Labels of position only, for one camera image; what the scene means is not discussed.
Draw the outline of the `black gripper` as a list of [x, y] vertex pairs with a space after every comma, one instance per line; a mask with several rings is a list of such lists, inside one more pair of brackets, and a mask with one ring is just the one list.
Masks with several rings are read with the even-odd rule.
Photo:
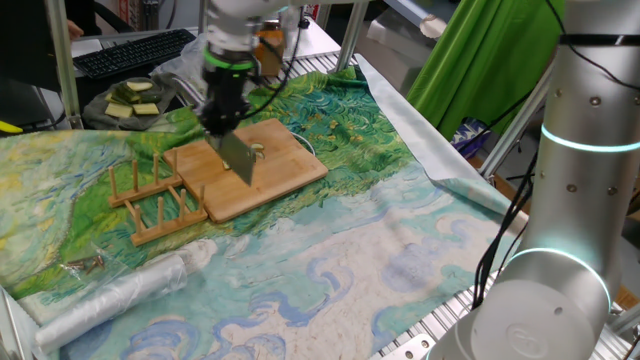
[[[244, 95], [250, 79], [249, 70], [224, 67], [204, 67], [202, 77], [207, 85], [204, 105], [198, 109], [198, 119], [205, 132], [214, 138], [235, 130], [251, 110]], [[219, 108], [233, 108], [225, 114]]]

